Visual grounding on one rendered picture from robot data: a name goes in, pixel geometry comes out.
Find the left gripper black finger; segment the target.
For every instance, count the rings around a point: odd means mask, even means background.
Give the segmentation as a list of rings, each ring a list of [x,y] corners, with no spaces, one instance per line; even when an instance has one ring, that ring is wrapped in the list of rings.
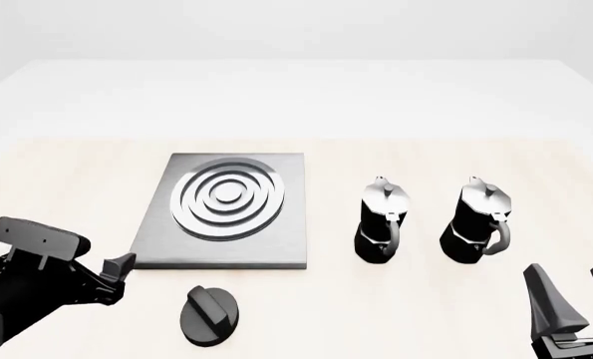
[[[124,282],[134,269],[137,255],[126,253],[114,259],[104,259],[100,277],[107,282]]]

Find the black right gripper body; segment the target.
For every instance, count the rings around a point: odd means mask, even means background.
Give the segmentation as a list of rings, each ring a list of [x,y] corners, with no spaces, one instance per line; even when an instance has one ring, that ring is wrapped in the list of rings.
[[[531,340],[537,359],[593,359],[593,337],[533,333]]]

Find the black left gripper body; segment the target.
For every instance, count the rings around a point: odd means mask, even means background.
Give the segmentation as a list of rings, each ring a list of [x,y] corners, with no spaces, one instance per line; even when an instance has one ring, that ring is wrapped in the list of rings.
[[[79,262],[72,262],[73,283],[69,304],[104,304],[111,306],[120,301],[125,292],[125,282],[107,282]]]

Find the round black stove knob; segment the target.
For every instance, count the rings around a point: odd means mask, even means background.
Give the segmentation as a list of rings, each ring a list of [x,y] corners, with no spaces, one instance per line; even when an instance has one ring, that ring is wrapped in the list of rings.
[[[190,343],[211,347],[231,337],[239,319],[238,303],[230,292],[218,287],[194,286],[187,292],[179,325]]]

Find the flat grey stove plate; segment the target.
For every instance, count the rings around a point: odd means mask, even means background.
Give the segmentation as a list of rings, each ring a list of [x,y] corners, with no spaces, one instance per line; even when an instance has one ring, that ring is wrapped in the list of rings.
[[[131,251],[139,269],[306,268],[304,155],[171,155]]]

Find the grey plate on black stalk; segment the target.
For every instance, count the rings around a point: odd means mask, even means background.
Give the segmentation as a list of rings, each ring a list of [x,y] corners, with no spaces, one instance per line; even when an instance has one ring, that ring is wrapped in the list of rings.
[[[49,259],[72,262],[91,249],[91,242],[54,226],[16,217],[0,217],[0,242],[10,245],[4,256],[6,264],[35,264],[43,270]]]

